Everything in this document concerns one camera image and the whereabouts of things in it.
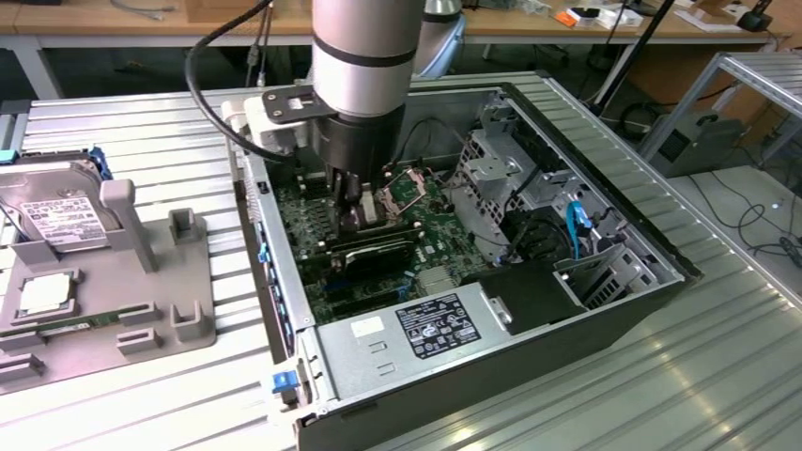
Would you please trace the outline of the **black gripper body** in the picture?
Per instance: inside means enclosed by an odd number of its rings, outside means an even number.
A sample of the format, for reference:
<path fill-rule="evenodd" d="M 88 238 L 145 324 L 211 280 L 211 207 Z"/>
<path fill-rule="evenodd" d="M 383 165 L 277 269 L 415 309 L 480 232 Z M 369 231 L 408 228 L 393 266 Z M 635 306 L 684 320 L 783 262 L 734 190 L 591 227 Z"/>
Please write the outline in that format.
<path fill-rule="evenodd" d="M 317 155 L 329 168 L 373 182 L 396 151 L 404 119 L 401 104 L 379 117 L 335 114 L 317 119 Z"/>

